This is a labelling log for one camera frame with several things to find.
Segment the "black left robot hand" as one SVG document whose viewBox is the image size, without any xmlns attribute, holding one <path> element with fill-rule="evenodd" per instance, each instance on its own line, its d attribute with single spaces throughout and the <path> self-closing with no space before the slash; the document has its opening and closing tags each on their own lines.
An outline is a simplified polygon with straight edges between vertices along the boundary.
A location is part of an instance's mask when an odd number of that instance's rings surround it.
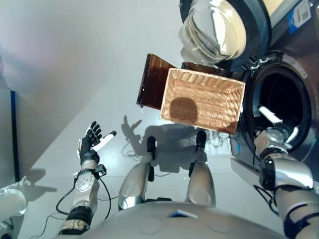
<svg viewBox="0 0 319 239">
<path fill-rule="evenodd" d="M 100 125 L 93 121 L 78 142 L 77 155 L 80 159 L 80 164 L 83 165 L 88 161 L 93 161 L 98 165 L 100 162 L 98 151 L 106 146 L 116 135 L 117 132 L 113 130 L 103 136 Z"/>
</svg>

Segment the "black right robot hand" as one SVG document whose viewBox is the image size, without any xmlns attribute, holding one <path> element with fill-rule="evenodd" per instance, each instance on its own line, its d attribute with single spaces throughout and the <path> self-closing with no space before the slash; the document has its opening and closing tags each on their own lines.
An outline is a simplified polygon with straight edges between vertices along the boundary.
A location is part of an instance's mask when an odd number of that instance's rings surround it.
<svg viewBox="0 0 319 239">
<path fill-rule="evenodd" d="M 275 141 L 277 139 L 276 135 L 279 134 L 278 142 L 283 144 L 288 150 L 292 149 L 291 142 L 297 137 L 299 127 L 291 120 L 279 118 L 274 112 L 263 105 L 258 106 L 258 111 L 273 125 L 267 128 L 267 131 L 270 132 L 271 140 Z"/>
</svg>

